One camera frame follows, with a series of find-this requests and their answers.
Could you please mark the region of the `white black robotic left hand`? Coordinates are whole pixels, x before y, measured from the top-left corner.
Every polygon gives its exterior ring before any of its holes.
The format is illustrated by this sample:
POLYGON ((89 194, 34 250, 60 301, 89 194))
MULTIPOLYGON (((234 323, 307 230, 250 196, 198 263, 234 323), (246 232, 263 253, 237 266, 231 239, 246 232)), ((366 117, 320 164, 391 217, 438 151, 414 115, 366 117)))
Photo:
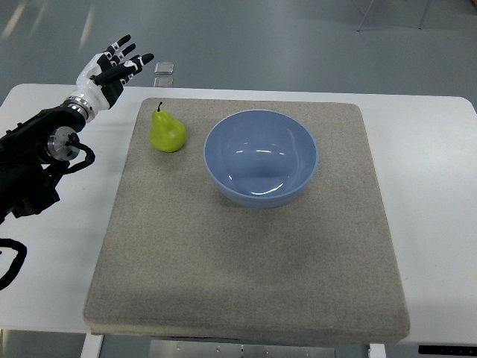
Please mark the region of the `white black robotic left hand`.
POLYGON ((131 56, 135 48, 131 35, 127 34, 93 56, 64 104, 77 110, 86 122, 113 107, 126 84, 154 59, 151 53, 131 56))

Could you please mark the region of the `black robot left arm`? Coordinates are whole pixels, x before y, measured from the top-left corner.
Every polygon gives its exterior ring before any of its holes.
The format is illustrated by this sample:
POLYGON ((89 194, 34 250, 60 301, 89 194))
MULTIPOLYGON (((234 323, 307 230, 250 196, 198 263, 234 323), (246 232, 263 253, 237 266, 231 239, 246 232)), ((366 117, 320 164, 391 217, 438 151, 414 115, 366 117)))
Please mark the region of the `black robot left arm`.
POLYGON ((60 200, 56 186, 64 175, 95 161, 78 133, 86 110, 63 104, 40 111, 1 138, 1 220, 41 213, 60 200))

